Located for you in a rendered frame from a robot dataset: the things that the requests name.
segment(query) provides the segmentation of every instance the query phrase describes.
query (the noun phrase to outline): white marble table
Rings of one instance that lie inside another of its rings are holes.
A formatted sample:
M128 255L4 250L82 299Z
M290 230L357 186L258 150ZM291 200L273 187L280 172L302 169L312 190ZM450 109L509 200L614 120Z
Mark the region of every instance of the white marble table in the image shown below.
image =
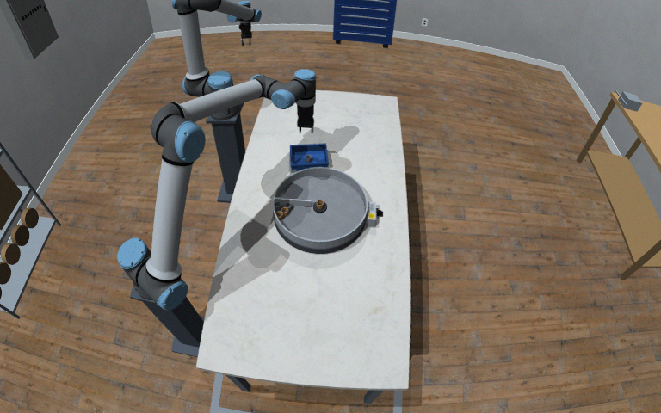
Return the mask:
M296 107L264 100L221 238L196 366L291 385L407 389L409 226L397 98L319 90L314 133L299 133L296 122ZM295 249L272 221L289 146L315 143L326 143L330 166L384 212L330 254Z

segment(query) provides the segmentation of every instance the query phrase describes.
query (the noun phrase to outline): circular gray tray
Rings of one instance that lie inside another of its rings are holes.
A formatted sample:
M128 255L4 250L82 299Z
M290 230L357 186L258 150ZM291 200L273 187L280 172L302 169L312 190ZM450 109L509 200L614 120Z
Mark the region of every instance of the circular gray tray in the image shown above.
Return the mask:
M322 213L312 205L322 200ZM367 222L368 199L361 184L327 167L300 170L288 176L272 199L273 220L283 239L306 252L324 254L351 245ZM291 204L284 219L276 211Z

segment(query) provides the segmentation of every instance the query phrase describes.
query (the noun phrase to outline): wooden floor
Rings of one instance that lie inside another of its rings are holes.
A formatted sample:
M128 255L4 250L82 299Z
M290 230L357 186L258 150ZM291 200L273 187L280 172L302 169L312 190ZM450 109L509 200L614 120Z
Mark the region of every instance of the wooden floor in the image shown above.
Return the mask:
M594 127L564 76L411 40L330 33L203 35L210 71L235 83L301 68L318 88L398 97L411 238L411 358L404 412L661 411L661 269L631 263L589 160ZM208 412L213 374L128 298L116 255L151 244L161 148L153 115L185 102L181 38L155 40L79 138L44 199L55 227L18 307L0 312L0 412ZM605 101L607 91L592 100ZM249 142L261 102L244 105ZM211 127L194 165L180 263L203 311L228 204ZM608 151L600 137L595 150ZM392 411L363 391L225 378L222 407Z

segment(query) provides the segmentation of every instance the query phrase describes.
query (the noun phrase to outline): blue tray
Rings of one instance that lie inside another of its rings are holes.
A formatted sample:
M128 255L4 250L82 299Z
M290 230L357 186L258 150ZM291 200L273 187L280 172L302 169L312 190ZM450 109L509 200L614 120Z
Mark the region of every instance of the blue tray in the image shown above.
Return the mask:
M304 170L314 166L328 166L328 148L325 144L290 145L290 169Z

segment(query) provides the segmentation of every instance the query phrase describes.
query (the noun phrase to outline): blue tool cabinet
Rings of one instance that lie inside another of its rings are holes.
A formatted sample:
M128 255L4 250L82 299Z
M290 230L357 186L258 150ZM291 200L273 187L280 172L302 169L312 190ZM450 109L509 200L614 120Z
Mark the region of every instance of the blue tool cabinet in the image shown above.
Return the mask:
M336 0L333 40L392 44L397 0Z

